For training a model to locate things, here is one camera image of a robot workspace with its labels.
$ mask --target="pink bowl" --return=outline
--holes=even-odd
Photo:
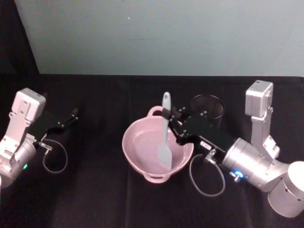
[[[174,134],[168,129],[168,146],[172,152],[172,168],[158,162],[157,148],[162,144],[163,117],[153,116],[161,111],[161,106],[153,107],[145,118],[132,123],[125,131],[122,146],[130,165],[151,183],[164,183],[171,175],[181,170],[190,160],[194,145],[180,146]]]

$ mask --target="black cup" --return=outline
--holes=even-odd
[[[206,115],[210,125],[219,129],[222,117],[226,112],[226,105],[216,96],[197,95],[191,99],[190,110]]]

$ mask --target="bowl handle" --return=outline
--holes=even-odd
[[[144,173],[143,176],[145,179],[151,183],[154,184],[162,184],[166,182],[170,178],[170,174],[164,174],[164,175],[149,175],[147,173]]]
[[[156,112],[156,111],[162,111],[162,109],[163,109],[162,106],[154,106],[154,107],[152,107],[152,108],[149,110],[147,116],[152,116],[154,112]]]

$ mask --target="black table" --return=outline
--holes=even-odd
[[[47,173],[41,162],[44,150],[38,150],[14,185],[2,190],[0,227],[303,227],[304,213],[293,219],[279,216],[267,194],[246,182],[236,184],[227,174],[225,192],[206,198],[194,189],[189,164],[166,183],[154,185],[128,164],[122,151],[124,131],[161,105],[165,91],[177,107],[202,93],[223,99],[228,109],[221,128],[250,141],[245,92],[257,79],[275,84],[271,135],[281,148],[279,160],[304,161],[300,77],[1,75],[1,137],[15,93],[25,87],[48,92],[45,110],[59,118],[75,106],[80,113],[79,122],[57,136],[68,152],[67,169],[59,175]],[[204,190],[221,188],[212,167],[197,161],[193,171]]]

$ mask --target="black tablecloth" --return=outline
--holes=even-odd
[[[283,218],[268,204],[267,194],[226,176],[226,190],[216,198],[201,196],[189,177],[189,164],[164,184],[151,184],[124,157],[124,131],[149,109],[161,105],[165,91],[183,107],[198,94],[223,99],[227,112],[221,128],[250,141],[251,120],[245,115],[245,92],[257,79],[275,84],[271,135],[281,148],[279,160],[304,161],[304,81],[299,77],[182,76],[0,76],[0,134],[5,133],[15,93],[25,87],[48,92],[45,110],[65,118],[79,107],[79,121],[60,136],[68,167],[59,175],[42,166],[44,151],[15,183],[2,190],[0,227],[303,227],[304,213]],[[214,168],[195,162],[198,185],[218,191]]]

